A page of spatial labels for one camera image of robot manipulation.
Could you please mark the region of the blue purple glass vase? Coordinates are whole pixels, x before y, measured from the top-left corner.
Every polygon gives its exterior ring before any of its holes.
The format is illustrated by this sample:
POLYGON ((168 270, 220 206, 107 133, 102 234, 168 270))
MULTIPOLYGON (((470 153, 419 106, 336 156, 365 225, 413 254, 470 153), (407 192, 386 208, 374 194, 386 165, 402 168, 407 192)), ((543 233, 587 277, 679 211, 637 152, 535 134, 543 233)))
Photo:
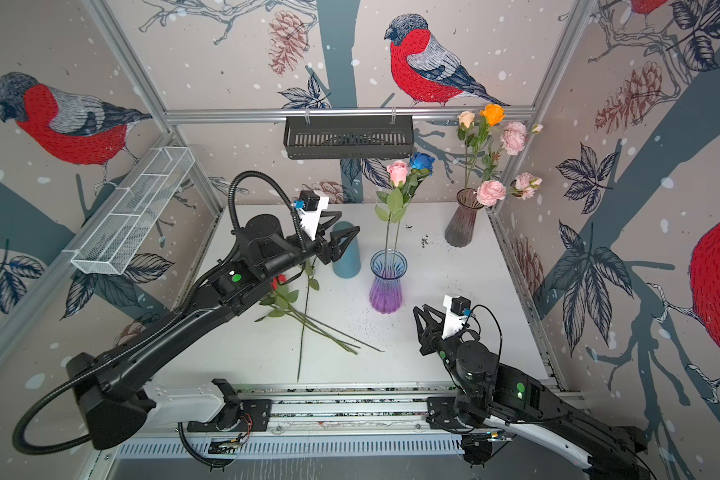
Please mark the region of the blue purple glass vase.
POLYGON ((372 308, 381 314, 396 312, 403 303, 402 278, 407 273, 408 262, 396 250, 376 252, 370 262, 374 276, 369 292, 372 308))

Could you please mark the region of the pink artificial rose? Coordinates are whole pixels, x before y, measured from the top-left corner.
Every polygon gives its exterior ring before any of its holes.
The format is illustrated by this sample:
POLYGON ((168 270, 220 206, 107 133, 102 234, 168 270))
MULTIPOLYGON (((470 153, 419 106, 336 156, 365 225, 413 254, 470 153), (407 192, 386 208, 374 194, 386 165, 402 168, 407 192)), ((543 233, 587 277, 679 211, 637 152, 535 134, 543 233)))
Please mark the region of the pink artificial rose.
POLYGON ((408 192, 409 166, 402 160, 396 160, 386 167, 392 188, 376 193, 379 204, 375 207, 377 217, 385 223, 385 250, 389 249, 389 235, 393 224, 398 224, 411 202, 408 192))

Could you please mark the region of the pink grey glass vase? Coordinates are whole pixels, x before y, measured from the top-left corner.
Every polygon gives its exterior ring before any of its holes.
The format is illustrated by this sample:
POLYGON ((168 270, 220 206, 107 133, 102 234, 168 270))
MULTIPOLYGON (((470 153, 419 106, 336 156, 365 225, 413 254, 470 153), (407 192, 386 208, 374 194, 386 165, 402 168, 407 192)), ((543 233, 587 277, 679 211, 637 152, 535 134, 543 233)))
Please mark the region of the pink grey glass vase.
POLYGON ((473 238, 477 214, 483 209, 477 190, 465 188, 457 194, 457 210, 445 230, 446 242, 457 248, 469 245, 473 238))

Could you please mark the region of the blue artificial rose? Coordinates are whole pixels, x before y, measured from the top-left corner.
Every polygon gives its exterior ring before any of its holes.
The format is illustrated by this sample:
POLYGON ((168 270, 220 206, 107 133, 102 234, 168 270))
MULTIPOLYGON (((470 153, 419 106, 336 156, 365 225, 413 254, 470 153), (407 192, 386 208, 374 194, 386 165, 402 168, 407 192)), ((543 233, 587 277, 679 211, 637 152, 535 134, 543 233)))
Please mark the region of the blue artificial rose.
MULTIPOLYGON (((419 187, 423 184, 423 182, 427 178, 429 178, 433 174, 434 162, 435 162, 435 159, 432 156, 425 154, 425 153, 414 153, 413 156, 407 162, 405 162, 409 166, 409 170, 410 170, 410 175, 408 177, 408 184, 409 184, 408 192, 411 197, 411 202, 412 202, 413 198, 415 197, 419 187)), ((400 222, 398 224, 395 224, 396 225, 396 234, 395 234, 395 240, 393 242, 394 250, 397 250, 400 222)))

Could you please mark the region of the pink peony spray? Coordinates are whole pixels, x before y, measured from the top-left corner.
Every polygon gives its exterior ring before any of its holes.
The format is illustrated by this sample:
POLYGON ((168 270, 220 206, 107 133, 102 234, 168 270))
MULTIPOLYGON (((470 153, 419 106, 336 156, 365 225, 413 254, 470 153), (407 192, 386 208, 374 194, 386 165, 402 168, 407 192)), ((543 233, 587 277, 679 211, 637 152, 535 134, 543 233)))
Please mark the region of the pink peony spray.
POLYGON ((484 181, 477 189, 476 199, 480 205, 491 207, 511 195, 521 200, 533 198, 541 187, 543 180, 540 177, 523 172, 505 186, 498 180, 484 181))
POLYGON ((533 124, 530 128, 519 121, 507 123, 500 135, 500 147, 497 151, 498 157, 501 157, 503 154, 509 157, 519 155, 524 151, 529 139, 541 133, 543 129, 544 126, 541 123, 533 124))

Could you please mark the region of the cream peach artificial rose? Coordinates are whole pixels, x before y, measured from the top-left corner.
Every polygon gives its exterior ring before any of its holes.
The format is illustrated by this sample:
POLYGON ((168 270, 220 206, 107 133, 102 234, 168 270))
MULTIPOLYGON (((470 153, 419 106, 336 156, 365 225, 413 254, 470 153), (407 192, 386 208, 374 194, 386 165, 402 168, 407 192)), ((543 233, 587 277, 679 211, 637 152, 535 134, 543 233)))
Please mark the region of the cream peach artificial rose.
POLYGON ((469 186, 469 177, 471 173, 471 142, 473 138, 473 128, 475 124, 475 113, 469 110, 463 111, 458 115, 457 135, 464 146, 464 187, 469 186))

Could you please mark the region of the orange artificial rose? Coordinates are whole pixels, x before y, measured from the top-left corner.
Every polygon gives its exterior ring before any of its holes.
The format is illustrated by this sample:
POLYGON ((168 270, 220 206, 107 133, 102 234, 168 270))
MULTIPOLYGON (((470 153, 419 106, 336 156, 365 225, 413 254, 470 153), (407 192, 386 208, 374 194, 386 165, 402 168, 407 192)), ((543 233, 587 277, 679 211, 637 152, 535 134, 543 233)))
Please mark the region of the orange artificial rose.
POLYGON ((504 108, 498 104, 488 104, 480 112, 480 125, 476 155, 482 163, 482 180, 490 180, 498 167, 500 148, 498 126, 505 118, 504 108))

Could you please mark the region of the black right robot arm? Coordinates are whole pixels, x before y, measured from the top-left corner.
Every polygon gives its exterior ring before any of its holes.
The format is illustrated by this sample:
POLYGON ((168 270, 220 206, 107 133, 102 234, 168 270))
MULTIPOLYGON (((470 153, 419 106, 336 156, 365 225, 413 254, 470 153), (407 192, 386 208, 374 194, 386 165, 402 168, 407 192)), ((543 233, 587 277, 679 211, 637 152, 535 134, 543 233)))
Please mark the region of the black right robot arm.
POLYGON ((487 429, 508 433, 566 458, 591 479, 651 479, 641 459, 645 433, 609 426, 571 406, 538 380, 501 362, 479 332, 461 325, 446 331, 450 309, 424 305, 413 310, 422 355, 436 355, 455 386, 449 397, 427 400, 426 422, 458 435, 465 459, 485 464, 494 454, 487 429))

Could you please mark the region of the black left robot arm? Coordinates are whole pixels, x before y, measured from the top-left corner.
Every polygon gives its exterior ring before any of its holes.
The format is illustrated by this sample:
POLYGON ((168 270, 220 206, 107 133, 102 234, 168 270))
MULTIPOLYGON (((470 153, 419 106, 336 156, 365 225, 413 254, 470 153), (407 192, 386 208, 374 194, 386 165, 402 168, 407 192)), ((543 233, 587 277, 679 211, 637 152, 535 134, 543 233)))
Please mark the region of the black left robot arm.
POLYGON ((81 353, 68 364, 88 442, 105 450, 137 433, 159 408, 146 393, 147 382, 203 336, 274 293, 286 271, 314 259, 340 260, 360 232, 357 226, 335 230, 341 216, 317 213, 313 235, 298 229, 286 236, 272 214, 258 214, 245 224, 233 214, 232 250, 201 275, 175 311, 120 346, 97 356, 81 353))

